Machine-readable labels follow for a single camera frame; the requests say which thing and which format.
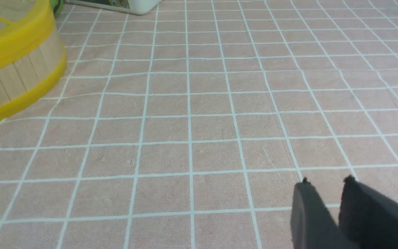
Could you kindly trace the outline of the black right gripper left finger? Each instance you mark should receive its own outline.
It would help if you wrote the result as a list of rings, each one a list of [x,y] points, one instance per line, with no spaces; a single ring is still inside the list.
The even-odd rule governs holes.
[[[291,232],[294,249],[358,248],[341,232],[307,178],[294,186]]]

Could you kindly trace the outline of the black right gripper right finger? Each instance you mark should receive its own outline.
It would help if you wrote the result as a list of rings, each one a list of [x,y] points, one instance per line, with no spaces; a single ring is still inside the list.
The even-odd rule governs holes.
[[[398,202],[350,175],[344,179],[339,229],[360,249],[398,249]]]

